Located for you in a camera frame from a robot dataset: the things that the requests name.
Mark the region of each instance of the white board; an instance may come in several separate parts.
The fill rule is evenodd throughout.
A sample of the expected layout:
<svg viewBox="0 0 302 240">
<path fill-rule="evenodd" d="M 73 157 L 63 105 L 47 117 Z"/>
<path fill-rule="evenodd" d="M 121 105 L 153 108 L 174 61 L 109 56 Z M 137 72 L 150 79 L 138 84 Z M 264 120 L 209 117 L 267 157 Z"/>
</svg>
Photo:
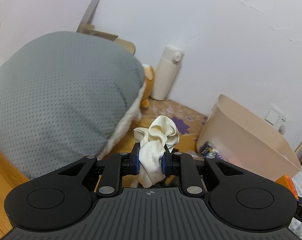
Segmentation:
<svg viewBox="0 0 302 240">
<path fill-rule="evenodd" d="M 57 31 L 76 32 L 99 0 L 0 0 L 0 66 L 28 42 Z"/>
</svg>

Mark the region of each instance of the dotted gray fabric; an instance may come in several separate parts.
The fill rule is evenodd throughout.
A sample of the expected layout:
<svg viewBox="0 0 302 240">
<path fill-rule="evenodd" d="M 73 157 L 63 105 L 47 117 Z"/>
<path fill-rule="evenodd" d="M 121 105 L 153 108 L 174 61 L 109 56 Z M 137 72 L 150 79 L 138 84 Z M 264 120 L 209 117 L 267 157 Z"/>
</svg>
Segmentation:
<svg viewBox="0 0 302 240">
<path fill-rule="evenodd" d="M 0 150 L 31 179 L 97 154 L 143 82 L 140 62 L 113 42 L 35 39 L 0 67 Z"/>
</svg>

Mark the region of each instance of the crosshair symbol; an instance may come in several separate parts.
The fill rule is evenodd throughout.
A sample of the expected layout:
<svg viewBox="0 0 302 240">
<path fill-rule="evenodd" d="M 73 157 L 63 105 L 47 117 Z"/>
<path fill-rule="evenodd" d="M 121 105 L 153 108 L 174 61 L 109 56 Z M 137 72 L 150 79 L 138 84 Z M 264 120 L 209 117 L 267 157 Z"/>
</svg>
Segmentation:
<svg viewBox="0 0 302 240">
<path fill-rule="evenodd" d="M 148 194 L 149 196 L 151 196 L 151 195 L 153 195 L 153 194 L 155 194 L 155 192 L 154 191 L 152 191 L 152 190 L 149 190 L 149 191 L 147 191 L 147 192 L 145 192 L 146 194 Z"/>
</svg>

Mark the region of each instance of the storage box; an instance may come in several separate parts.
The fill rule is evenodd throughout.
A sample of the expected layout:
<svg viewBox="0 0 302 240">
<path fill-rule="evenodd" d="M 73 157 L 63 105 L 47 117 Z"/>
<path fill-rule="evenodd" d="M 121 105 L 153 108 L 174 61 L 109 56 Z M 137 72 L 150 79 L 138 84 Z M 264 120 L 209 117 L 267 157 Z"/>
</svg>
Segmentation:
<svg viewBox="0 0 302 240">
<path fill-rule="evenodd" d="M 284 137 L 245 107 L 220 95 L 204 125 L 197 150 L 206 142 L 231 163 L 276 181 L 293 177 L 301 164 Z"/>
</svg>

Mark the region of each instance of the black device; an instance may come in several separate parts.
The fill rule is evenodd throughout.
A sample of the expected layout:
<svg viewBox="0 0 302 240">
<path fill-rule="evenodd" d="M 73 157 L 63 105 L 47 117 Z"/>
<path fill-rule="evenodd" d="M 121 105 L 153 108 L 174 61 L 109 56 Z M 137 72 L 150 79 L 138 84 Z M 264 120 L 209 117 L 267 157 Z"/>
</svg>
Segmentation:
<svg viewBox="0 0 302 240">
<path fill-rule="evenodd" d="M 139 173 L 139 143 L 107 161 L 87 156 L 14 188 L 3 239 L 299 239 L 288 225 L 302 209 L 287 188 L 213 156 L 165 149 L 163 174 L 178 176 L 179 187 L 122 188 L 123 176 Z"/>
</svg>

